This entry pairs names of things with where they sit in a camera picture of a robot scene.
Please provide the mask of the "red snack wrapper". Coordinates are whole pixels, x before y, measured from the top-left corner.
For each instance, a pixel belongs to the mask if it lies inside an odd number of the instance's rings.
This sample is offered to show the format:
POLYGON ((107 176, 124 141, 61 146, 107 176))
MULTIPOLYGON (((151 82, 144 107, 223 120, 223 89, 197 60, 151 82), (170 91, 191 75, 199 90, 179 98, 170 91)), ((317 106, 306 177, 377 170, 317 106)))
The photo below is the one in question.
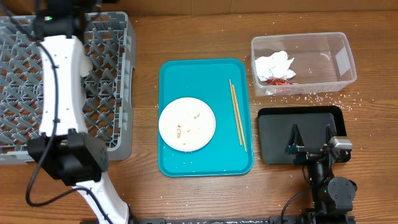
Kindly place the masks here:
MULTIPOLYGON (((272 85, 272 86, 281 86, 281 85, 298 85, 298 83, 293 83, 289 80, 283 79, 283 78, 270 78, 266 80, 266 85, 272 85)), ((282 93, 290 93, 293 91, 293 88, 291 87, 286 87, 286 88, 274 88, 271 90, 273 94, 282 94, 282 93)))

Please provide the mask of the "clear plastic bin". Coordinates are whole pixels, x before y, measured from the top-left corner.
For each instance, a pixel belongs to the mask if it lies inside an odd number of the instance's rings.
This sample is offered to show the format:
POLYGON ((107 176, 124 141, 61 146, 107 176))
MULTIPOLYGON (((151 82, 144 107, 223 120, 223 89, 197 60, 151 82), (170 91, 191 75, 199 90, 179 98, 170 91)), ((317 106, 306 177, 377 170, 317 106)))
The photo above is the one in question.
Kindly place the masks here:
POLYGON ((251 65, 257 96, 296 95, 340 91, 357 79, 356 67, 346 35, 342 32, 287 34, 255 37, 251 41, 251 65), (261 82, 255 59, 286 51, 294 58, 290 69, 296 76, 289 79, 298 85, 266 85, 261 82), (273 94, 274 88, 293 88, 290 93, 273 94))

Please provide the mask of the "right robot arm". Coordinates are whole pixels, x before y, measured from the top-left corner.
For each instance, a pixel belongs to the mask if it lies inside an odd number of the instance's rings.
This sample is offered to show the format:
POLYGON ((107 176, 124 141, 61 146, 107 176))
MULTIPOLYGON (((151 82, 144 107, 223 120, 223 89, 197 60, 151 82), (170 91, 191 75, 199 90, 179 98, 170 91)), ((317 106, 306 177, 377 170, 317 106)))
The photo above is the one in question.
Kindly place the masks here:
POLYGON ((353 200, 358 186, 352 180, 336 177, 332 165, 348 162, 351 159, 352 143, 346 136, 338 136, 333 128, 326 125, 326 142, 322 147, 309 148, 303 143, 299 127, 292 125, 285 153, 294 154, 294 164, 307 168, 309 187, 294 195, 283 207, 281 223, 299 224, 355 224, 355 217, 349 216, 353 210, 353 200), (284 217, 287 207, 296 198, 310 192, 313 208, 289 221, 284 217))

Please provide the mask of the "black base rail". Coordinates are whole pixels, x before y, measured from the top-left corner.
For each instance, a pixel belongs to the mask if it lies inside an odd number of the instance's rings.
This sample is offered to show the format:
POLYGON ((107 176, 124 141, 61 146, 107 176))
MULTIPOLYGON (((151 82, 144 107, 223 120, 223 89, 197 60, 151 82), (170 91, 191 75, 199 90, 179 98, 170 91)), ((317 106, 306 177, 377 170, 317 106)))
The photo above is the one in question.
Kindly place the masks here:
MULTIPOLYGON (((323 221, 321 223, 344 223, 343 221, 345 220, 336 220, 336 221, 323 221)), ((354 217, 348 217, 347 220, 349 224, 355 224, 356 221, 354 217)), ((97 224, 99 223, 98 221, 93 221, 93 220, 86 220, 80 222, 80 224, 97 224)), ((163 218, 153 218, 153 219, 136 219, 133 217, 133 219, 130 221, 130 223, 134 224, 280 224, 280 216, 270 216, 269 218, 255 218, 255 219, 226 219, 226 220, 212 220, 212 219, 202 219, 202 220, 165 220, 163 218)), ((302 222, 302 219, 299 216, 285 216, 284 217, 284 223, 285 224, 299 224, 299 223, 305 223, 302 222)))

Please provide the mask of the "left wooden chopstick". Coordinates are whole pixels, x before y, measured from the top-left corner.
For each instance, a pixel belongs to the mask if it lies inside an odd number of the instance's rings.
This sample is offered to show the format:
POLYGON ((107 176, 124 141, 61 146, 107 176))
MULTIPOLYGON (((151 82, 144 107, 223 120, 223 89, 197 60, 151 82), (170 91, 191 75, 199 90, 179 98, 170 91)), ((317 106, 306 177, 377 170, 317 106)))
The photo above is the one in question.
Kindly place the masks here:
POLYGON ((231 99, 232 99, 232 104, 233 104, 233 109, 234 109, 234 117, 236 120, 236 128, 237 128, 237 133, 238 133, 239 145, 242 146, 243 140, 241 137, 241 131, 240 131, 240 127, 239 127, 238 111, 237 111, 237 107, 236 107, 236 95, 234 94, 233 84, 231 82, 231 79, 229 79, 229 87, 230 87, 230 91, 231 91, 231 99))

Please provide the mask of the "white plastic cup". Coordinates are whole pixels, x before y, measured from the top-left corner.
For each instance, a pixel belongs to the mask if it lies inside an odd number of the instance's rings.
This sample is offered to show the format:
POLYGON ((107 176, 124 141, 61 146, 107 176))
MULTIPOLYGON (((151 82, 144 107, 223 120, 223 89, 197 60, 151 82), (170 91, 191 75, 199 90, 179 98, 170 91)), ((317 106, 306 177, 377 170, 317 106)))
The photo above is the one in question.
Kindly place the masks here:
POLYGON ((93 64, 89 57, 83 55, 80 60, 80 75, 82 77, 87 77, 90 73, 90 70, 93 69, 93 64))

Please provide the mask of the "black plastic tray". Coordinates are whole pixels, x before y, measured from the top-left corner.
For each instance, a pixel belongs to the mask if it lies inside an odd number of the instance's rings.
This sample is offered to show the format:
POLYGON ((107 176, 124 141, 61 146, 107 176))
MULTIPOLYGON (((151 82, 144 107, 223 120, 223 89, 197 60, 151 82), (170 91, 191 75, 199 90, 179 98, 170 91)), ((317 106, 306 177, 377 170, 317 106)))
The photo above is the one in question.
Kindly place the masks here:
POLYGON ((262 108, 257 114, 262 160, 266 164, 293 164, 285 153, 293 124, 297 124, 305 147, 321 148, 329 124, 337 136, 346 136, 343 112, 337 106, 262 108))

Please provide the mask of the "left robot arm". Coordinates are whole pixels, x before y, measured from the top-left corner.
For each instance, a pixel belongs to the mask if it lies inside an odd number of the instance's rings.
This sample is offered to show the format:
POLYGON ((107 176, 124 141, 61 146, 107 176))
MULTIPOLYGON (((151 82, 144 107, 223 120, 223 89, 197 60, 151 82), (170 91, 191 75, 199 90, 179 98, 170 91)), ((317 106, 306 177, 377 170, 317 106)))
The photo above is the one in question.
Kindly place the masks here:
POLYGON ((78 192, 98 223, 130 223, 131 211, 108 175, 109 156, 104 141, 89 135, 83 117, 86 95, 81 79, 93 68, 85 55, 87 12, 99 1, 47 1, 34 21, 35 42, 43 70, 44 108, 39 136, 28 140, 27 151, 37 168, 25 199, 32 207, 48 205, 78 192), (61 180, 70 190, 44 202, 30 198, 39 170, 61 180))

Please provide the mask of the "large white plate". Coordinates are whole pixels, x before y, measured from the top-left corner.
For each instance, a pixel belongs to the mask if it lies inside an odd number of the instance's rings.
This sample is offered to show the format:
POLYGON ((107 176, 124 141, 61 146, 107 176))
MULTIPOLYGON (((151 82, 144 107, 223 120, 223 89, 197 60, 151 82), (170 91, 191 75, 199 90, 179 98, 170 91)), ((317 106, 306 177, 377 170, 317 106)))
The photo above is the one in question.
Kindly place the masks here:
POLYGON ((213 138, 216 118, 213 110, 193 97, 170 102, 159 116, 159 133, 172 149, 193 152, 205 147, 213 138))

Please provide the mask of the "grey dishwasher rack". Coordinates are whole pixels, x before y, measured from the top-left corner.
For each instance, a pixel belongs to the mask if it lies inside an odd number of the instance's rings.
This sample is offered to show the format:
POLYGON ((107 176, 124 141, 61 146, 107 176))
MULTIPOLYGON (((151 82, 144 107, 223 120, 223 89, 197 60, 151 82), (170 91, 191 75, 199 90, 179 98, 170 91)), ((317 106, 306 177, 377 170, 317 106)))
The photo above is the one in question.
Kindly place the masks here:
MULTIPOLYGON (((109 158, 132 151, 132 73, 136 33, 125 12, 87 14, 85 52, 93 69, 81 84, 88 132, 102 139, 109 158)), ((44 88, 39 48, 8 17, 1 18, 1 164, 32 161, 26 143, 39 136, 44 88)))

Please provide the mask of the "right wooden chopstick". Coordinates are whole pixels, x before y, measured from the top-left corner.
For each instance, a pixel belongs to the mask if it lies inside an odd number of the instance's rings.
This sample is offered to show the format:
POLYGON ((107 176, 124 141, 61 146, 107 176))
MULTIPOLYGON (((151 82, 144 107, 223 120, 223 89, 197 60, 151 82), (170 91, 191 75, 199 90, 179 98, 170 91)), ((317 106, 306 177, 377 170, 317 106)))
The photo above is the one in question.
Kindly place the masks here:
POLYGON ((242 120, 241 120, 241 114, 240 114, 240 110, 239 110, 238 98, 237 98, 237 94, 236 94, 236 90, 235 90, 234 84, 232 84, 232 89, 233 89, 234 101, 235 101, 235 105, 236 105, 236 111, 237 111, 237 117, 238 117, 238 123, 239 123, 239 130, 241 132, 242 144, 244 146, 245 152, 248 152, 247 146, 246 146, 246 140, 245 140, 245 136, 244 136, 244 131, 243 131, 243 124, 242 124, 242 120))

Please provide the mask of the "wooden chopstick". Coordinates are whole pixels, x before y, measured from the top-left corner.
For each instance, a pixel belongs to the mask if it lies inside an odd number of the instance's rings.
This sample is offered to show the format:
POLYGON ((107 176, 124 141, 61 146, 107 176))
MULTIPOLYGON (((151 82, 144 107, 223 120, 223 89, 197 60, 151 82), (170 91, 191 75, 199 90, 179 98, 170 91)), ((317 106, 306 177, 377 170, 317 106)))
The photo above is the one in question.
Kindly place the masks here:
POLYGON ((229 79, 229 87, 230 87, 230 91, 231 91, 231 99, 232 99, 232 104, 233 104, 233 109, 234 109, 234 117, 236 120, 236 128, 237 128, 237 133, 238 133, 239 145, 242 146, 243 140, 241 137, 241 131, 240 131, 240 127, 239 127, 238 111, 237 111, 237 107, 236 107, 236 95, 234 94, 233 84, 231 82, 231 79, 229 79))
POLYGON ((240 114, 240 110, 239 110, 238 98, 237 98, 237 94, 236 94, 236 90, 235 90, 234 84, 232 84, 232 89, 233 89, 234 101, 235 101, 235 105, 236 105, 236 111, 237 111, 237 117, 238 117, 238 123, 239 123, 239 130, 241 132, 242 144, 244 146, 245 152, 248 152, 247 146, 246 146, 246 140, 245 140, 245 136, 244 136, 244 131, 243 131, 243 124, 242 124, 242 120, 241 120, 241 114, 240 114))

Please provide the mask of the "white napkin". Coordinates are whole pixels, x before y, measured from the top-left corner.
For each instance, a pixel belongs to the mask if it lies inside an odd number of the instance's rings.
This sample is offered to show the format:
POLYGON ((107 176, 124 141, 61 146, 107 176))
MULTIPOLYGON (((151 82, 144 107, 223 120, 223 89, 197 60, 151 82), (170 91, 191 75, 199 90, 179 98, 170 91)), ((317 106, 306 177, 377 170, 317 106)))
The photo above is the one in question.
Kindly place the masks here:
POLYGON ((290 69, 293 61, 294 58, 289 59, 286 51, 274 52, 268 57, 259 57, 254 61, 256 75, 261 82, 271 78, 289 80, 296 76, 296 73, 290 69))

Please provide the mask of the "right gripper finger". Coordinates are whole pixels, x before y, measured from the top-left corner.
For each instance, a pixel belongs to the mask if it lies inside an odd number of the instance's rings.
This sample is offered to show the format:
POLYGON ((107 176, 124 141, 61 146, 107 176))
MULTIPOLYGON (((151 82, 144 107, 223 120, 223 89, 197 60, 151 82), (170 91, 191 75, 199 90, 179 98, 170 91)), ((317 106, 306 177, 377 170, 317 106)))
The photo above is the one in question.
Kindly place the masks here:
POLYGON ((297 123, 292 125, 290 137, 286 149, 303 149, 304 143, 297 123))
POLYGON ((325 143, 328 144, 336 136, 336 131, 331 124, 326 125, 325 143))

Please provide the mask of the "teal plastic tray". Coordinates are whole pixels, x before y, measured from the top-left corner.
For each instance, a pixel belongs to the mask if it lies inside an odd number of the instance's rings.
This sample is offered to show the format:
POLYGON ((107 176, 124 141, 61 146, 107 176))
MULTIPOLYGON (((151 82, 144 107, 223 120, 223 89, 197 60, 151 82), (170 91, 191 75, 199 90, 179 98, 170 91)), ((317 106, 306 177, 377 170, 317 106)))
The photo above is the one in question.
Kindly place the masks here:
POLYGON ((159 111, 178 98, 204 101, 214 112, 211 141, 193 152, 181 152, 158 138, 158 165, 169 177, 243 175, 254 164, 246 69, 234 58, 173 60, 160 69, 159 111), (234 84, 248 152, 239 145, 229 79, 234 84))

